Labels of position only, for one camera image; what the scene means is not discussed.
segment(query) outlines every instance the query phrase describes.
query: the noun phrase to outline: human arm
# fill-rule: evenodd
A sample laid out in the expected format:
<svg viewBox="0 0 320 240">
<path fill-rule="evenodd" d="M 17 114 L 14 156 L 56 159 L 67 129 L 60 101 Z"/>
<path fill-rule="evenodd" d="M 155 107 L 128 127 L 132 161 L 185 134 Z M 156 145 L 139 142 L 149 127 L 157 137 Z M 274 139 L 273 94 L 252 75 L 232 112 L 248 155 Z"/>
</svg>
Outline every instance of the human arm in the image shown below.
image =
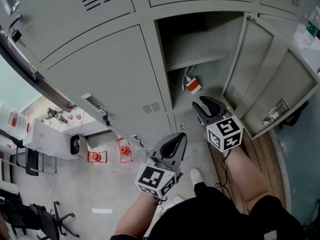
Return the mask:
<svg viewBox="0 0 320 240">
<path fill-rule="evenodd" d="M 226 164 L 248 212 L 261 198 L 272 196 L 266 179 L 239 146 L 231 149 Z"/>
<path fill-rule="evenodd" d="M 129 235 L 142 238 L 155 215 L 156 199 L 141 192 L 134 204 L 125 212 L 115 229 L 115 235 Z"/>
</svg>

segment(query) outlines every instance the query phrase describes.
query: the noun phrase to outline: person's right arm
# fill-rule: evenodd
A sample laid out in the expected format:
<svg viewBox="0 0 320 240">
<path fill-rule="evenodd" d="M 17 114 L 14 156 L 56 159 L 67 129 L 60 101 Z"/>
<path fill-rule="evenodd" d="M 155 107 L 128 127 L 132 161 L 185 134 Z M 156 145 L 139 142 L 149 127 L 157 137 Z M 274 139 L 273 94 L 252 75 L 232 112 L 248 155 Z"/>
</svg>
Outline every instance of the person's right arm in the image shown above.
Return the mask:
<svg viewBox="0 0 320 240">
<path fill-rule="evenodd" d="M 248 212 L 261 198 L 272 196 L 271 188 L 265 177 L 239 146 L 231 149 L 226 164 Z"/>
</svg>

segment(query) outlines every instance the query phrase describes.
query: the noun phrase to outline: teal wall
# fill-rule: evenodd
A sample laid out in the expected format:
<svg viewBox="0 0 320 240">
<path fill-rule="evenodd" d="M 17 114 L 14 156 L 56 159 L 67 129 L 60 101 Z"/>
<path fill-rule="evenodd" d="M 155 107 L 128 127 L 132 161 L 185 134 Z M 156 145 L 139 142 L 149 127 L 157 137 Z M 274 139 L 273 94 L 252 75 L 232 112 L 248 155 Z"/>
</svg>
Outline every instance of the teal wall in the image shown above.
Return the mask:
<svg viewBox="0 0 320 240">
<path fill-rule="evenodd" d="M 0 101 L 19 111 L 41 97 L 41 94 L 19 76 L 0 56 Z"/>
<path fill-rule="evenodd" d="M 320 199 L 320 90 L 293 127 L 276 126 L 275 133 L 288 172 L 292 215 L 307 223 Z"/>
</svg>

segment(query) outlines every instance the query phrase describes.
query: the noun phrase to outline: water bottle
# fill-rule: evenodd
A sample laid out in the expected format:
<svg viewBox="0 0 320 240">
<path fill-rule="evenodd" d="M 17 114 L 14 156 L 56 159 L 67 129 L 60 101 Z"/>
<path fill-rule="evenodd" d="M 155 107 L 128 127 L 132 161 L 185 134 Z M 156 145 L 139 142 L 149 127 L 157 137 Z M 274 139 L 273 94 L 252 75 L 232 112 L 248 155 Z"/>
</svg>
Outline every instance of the water bottle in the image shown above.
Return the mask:
<svg viewBox="0 0 320 240">
<path fill-rule="evenodd" d="M 304 32 L 304 41 L 311 45 L 320 28 L 320 8 L 317 6 L 315 7 L 315 10 L 311 13 L 309 21 L 306 26 L 306 30 Z"/>
</svg>

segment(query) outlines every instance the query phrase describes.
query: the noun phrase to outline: shoe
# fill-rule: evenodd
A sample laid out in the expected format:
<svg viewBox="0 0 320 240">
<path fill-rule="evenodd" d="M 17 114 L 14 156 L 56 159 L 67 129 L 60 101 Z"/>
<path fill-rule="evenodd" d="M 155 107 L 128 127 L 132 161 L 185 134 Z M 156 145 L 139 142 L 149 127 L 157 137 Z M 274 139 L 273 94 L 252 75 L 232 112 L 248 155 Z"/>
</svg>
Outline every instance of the shoe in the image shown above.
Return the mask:
<svg viewBox="0 0 320 240">
<path fill-rule="evenodd" d="M 181 196 L 181 195 L 177 195 L 175 198 L 174 198 L 174 204 L 177 205 L 181 202 L 183 202 L 185 199 Z"/>
<path fill-rule="evenodd" d="M 192 180 L 192 185 L 195 187 L 197 183 L 203 182 L 200 171 L 197 168 L 192 168 L 190 170 L 190 177 Z"/>
</svg>

